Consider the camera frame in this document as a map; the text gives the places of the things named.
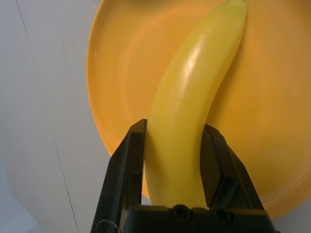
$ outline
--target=white background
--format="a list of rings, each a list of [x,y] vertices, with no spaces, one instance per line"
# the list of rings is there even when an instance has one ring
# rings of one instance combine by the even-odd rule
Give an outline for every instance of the white background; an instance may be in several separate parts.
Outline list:
[[[47,233],[90,231],[109,159],[85,78],[98,5],[0,0],[0,156],[14,196]],[[310,232],[310,222],[311,201],[274,221],[283,233]]]

